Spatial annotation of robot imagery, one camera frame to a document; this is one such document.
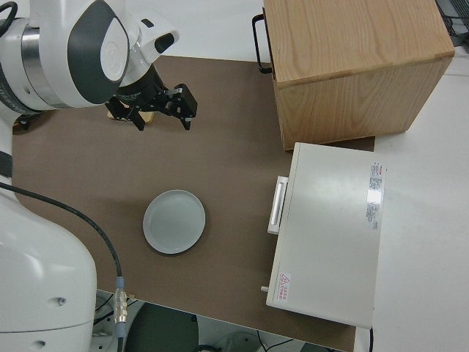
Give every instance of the plate rim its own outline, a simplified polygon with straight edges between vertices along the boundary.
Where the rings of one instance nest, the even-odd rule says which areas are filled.
[[[168,194],[185,194],[191,198],[193,198],[194,200],[196,200],[196,202],[198,203],[198,205],[200,206],[200,208],[202,209],[202,214],[203,214],[203,221],[202,221],[202,231],[200,232],[199,235],[197,236],[194,236],[195,238],[195,241],[190,244],[189,246],[184,246],[183,250],[178,250],[178,251],[166,251],[166,250],[162,250],[162,248],[159,248],[155,243],[152,243],[152,237],[150,237],[149,234],[147,234],[149,232],[149,218],[150,218],[150,214],[149,214],[149,210],[150,208],[152,207],[152,205],[156,202],[158,202],[158,199],[161,199],[163,196],[165,195],[168,195]],[[202,236],[202,233],[204,232],[204,229],[205,229],[205,220],[206,220],[206,214],[205,214],[205,209],[204,209],[204,206],[202,204],[202,202],[200,201],[200,199],[193,193],[189,192],[189,191],[186,191],[184,189],[171,189],[169,191],[164,191],[163,193],[157,195],[147,206],[147,209],[145,210],[145,214],[144,214],[144,219],[143,219],[143,231],[144,231],[144,236],[145,236],[145,239],[147,240],[147,243],[156,251],[160,252],[160,253],[163,253],[163,254],[179,254],[179,253],[183,253],[185,251],[187,251],[188,249],[190,249],[193,245],[195,245],[197,243],[197,241],[200,239],[200,237]]]

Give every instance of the warning triangle symbol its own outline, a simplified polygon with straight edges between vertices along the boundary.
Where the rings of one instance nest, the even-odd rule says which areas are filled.
[[[285,274],[280,274],[280,283],[282,285],[286,284],[287,282],[290,282],[290,279],[285,276]]]

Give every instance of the wooden box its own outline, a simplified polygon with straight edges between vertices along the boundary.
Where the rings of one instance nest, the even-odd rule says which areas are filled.
[[[434,0],[264,0],[284,149],[406,131],[454,48]]]

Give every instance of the ceramic plate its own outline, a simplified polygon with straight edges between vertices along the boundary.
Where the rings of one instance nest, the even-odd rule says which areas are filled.
[[[191,248],[200,238],[204,226],[204,207],[187,191],[164,192],[145,211],[145,238],[161,253],[176,254]]]

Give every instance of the box handle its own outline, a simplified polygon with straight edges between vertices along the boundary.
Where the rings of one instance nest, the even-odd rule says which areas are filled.
[[[265,21],[264,14],[255,15],[252,18],[252,32],[254,35],[254,46],[256,47],[257,67],[261,73],[272,73],[271,67],[263,67],[261,63],[261,55],[259,53],[259,42],[257,41],[256,23],[259,21]]]
[[[270,212],[267,232],[278,235],[280,231],[281,213],[284,209],[285,193],[287,192],[288,177],[277,177],[276,192],[273,196],[272,211]]]

